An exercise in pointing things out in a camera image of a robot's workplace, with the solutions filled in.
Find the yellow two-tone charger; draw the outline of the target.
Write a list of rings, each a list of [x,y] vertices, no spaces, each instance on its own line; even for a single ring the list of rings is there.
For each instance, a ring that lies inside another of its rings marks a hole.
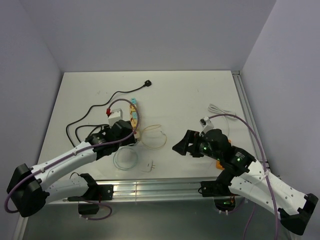
[[[135,109],[135,105],[130,105],[129,106],[129,113],[130,115],[133,115],[134,113],[136,113],[136,109]]]

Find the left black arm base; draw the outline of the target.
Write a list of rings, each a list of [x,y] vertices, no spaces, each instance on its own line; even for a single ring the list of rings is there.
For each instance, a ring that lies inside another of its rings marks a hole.
[[[114,186],[112,184],[98,184],[90,187],[82,196],[68,197],[68,202],[78,202],[78,213],[84,217],[96,215],[103,205],[103,201],[113,199]]]

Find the teal two-tone charger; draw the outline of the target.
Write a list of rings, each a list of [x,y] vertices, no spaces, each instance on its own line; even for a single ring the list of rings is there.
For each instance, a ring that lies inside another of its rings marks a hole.
[[[136,98],[131,98],[130,101],[132,102],[133,105],[136,105],[136,104],[137,104]]]

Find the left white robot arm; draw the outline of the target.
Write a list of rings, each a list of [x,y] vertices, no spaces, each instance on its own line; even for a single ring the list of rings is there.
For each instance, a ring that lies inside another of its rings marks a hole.
[[[23,218],[39,212],[46,204],[75,198],[90,201],[100,194],[96,180],[88,173],[73,179],[61,178],[72,171],[115,153],[120,147],[134,144],[137,129],[129,121],[118,120],[66,153],[44,163],[28,167],[19,165],[7,187],[4,208],[7,213],[19,213]]]

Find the light teal charger with cable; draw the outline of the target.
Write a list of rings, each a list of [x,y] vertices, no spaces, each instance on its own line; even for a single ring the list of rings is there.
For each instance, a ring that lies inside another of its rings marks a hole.
[[[137,120],[138,119],[138,115],[136,112],[132,112],[131,113],[131,117],[134,119],[134,120]]]

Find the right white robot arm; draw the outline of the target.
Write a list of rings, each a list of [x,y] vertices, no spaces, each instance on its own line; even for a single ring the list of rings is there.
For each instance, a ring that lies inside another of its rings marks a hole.
[[[283,182],[246,150],[231,145],[219,129],[206,133],[188,130],[172,150],[194,158],[220,162],[222,172],[212,181],[202,181],[203,197],[242,196],[273,213],[290,232],[303,235],[318,203],[312,193],[303,193]]]

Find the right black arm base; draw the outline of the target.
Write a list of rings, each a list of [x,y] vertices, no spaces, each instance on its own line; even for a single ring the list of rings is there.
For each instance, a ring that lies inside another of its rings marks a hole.
[[[214,200],[215,207],[222,212],[233,211],[236,207],[235,195],[230,192],[229,186],[233,175],[223,170],[216,180],[201,181],[197,190],[204,198],[226,197],[226,199]]]

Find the orange-yellow charger with cable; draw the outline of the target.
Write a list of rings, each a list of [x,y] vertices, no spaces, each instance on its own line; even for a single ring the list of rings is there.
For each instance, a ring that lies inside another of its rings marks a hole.
[[[131,120],[130,120],[130,123],[131,123],[131,126],[132,126],[133,128],[135,128],[135,127],[138,125],[138,120],[137,120],[137,119],[131,119]]]

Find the white charger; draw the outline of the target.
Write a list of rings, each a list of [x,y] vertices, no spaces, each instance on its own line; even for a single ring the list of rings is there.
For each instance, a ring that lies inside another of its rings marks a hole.
[[[154,164],[154,161],[151,160],[146,165],[143,165],[141,168],[141,171],[144,173],[150,173],[152,170],[154,170],[156,165]]]

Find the beige red power strip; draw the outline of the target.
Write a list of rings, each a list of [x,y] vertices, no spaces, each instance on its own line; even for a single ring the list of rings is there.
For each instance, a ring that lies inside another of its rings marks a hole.
[[[141,134],[140,134],[140,127],[138,125],[138,114],[136,109],[130,105],[129,106],[129,113],[130,113],[130,123],[132,128],[136,128],[136,131],[134,132],[134,138],[139,142],[141,140]]]

